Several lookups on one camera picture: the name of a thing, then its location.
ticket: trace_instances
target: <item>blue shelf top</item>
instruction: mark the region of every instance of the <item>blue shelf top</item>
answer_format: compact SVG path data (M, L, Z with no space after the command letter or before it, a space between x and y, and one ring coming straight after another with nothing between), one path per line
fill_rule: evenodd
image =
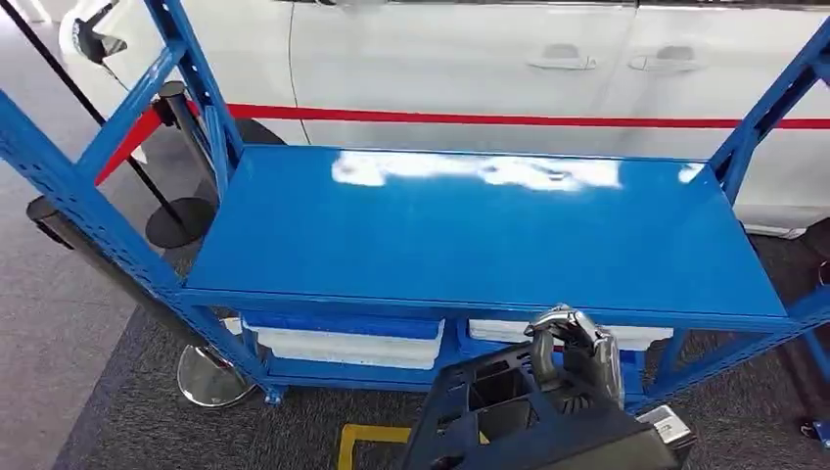
M247 146L187 288L786 316L702 163Z

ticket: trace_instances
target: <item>car door handle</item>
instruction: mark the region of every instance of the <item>car door handle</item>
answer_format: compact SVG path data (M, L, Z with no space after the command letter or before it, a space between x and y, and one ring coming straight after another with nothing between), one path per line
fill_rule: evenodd
M528 65L538 69L559 71L591 71L597 61L583 56L579 48L571 43L547 44L528 58Z
M703 67L695 57L695 51L688 46L665 46L656 54L634 56L628 61L628 67L635 71L651 72L687 72L697 71Z

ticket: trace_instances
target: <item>yellow floor tape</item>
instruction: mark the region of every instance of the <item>yellow floor tape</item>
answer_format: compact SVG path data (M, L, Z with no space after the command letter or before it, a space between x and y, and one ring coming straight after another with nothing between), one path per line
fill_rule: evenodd
M354 443L371 441L375 443L406 444L410 428L393 428L389 426L364 426L346 424L340 436L340 454L338 470L352 470L354 462Z

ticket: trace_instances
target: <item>stanchion base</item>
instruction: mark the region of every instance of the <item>stanchion base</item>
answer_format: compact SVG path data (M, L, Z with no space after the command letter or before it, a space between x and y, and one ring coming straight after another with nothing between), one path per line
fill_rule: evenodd
M209 408L229 406L254 389L230 363L192 346L182 352L176 377L187 400Z
M184 224L174 219L164 208L158 208L147 220L145 234L153 245L171 249L193 243L208 233L216 209L213 204L199 198L181 198L170 205Z

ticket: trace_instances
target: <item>blue steel frame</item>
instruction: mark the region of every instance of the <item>blue steel frame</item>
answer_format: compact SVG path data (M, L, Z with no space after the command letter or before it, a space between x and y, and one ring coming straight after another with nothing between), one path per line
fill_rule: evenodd
M165 47L78 163L73 164L67 159L2 92L0 157L96 240L111 259L169 305L260 385L265 391L266 401L278 402L287 385L428 390L435 370L412 371L315 363L278 359L272 355L265 360L260 359L254 335L244 329L243 341L238 341L222 326L208 306L263 308L274 301L267 295L250 299L228 299L217 295L199 297L192 291L188 292L182 287L182 279L171 266L149 247L98 192L93 184L95 175L131 124L147 108L175 66L178 66L190 97L203 117L207 129L206 147L215 167L220 200L225 195L233 169L243 154L242 139L180 0L146 0L146 4L161 32ZM755 147L819 79L830 83L830 20L825 21L709 161L729 201L734 203ZM347 308L347 305L332 303L332 308L340 307ZM680 318L656 312L629 312L624 319L627 324L669 326L676 329L662 358L655 383L646 388L645 395L637 403L631 403L630 407L644 407L665 400L730 366L826 323L830 320L830 287L819 287L810 295L789 305L787 313L788 318L764 319L711 314L700 317L687 314ZM600 322L606 318L602 311L591 314ZM619 314L613 318L619 320ZM465 358L459 353L457 323L460 324L447 320L436 369ZM687 331L692 328L758 334L733 341L702 359L675 370L676 357L683 348Z

